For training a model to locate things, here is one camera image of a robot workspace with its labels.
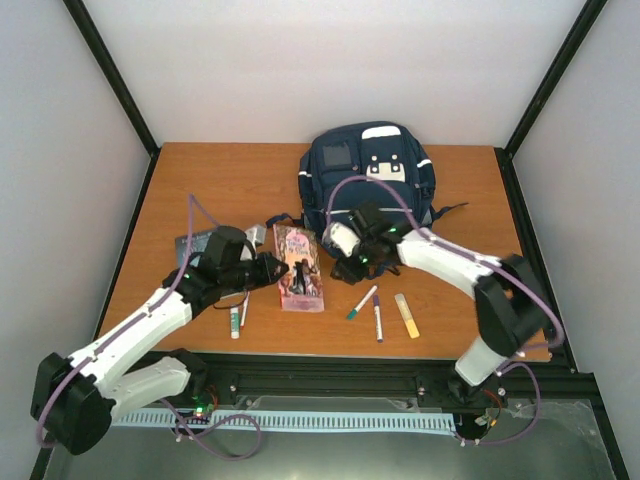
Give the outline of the pink illustrated paperback book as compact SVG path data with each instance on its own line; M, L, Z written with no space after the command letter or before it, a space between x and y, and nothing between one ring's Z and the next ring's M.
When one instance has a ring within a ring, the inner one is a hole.
M324 311L324 288L318 246L312 231L286 225L273 226L276 257L289 270L277 285L286 312Z

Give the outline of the dark teal Bronte book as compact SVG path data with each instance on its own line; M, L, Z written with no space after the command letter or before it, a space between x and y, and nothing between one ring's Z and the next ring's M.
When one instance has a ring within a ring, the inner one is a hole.
M202 252L205 250L206 245L208 243L209 238L211 237L214 229L208 229L203 231L198 231L192 234L191 237L191 253ZM175 238L174 241L175 253L176 253L176 263L177 267L181 267L184 263L184 259L187 257L186 251L188 246L188 236L183 235Z

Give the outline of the navy blue student backpack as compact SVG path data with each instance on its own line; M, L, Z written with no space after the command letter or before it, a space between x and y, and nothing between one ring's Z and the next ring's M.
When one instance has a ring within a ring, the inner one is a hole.
M409 232L407 213L429 228L448 212L436 211L432 162L420 142L401 125L376 121L338 127L317 137L300 160L298 190L302 202L293 227L313 232L318 247L334 258L343 255L322 243L331 222L359 237L353 252L380 256L378 268L400 263L385 242Z

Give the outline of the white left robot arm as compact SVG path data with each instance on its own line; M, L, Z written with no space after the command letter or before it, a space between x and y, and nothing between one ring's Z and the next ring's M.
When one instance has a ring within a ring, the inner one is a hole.
M223 298L276 284L289 270L259 241L231 226L216 228L201 251L188 250L138 309L67 357L51 353L39 364L30 414L41 446L80 455L121 417L166 397L201 400L207 367L178 349L156 363L134 366L152 347Z

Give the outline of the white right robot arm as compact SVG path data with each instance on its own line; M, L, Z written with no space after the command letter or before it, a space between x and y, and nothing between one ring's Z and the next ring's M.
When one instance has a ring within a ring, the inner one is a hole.
M333 278L353 285L376 269L420 270L457 288L475 303L478 335L443 382L458 405L471 404L481 386L542 330L551 311L529 263L498 258L444 240L409 221L393 223L372 203L332 221L322 240L340 253Z

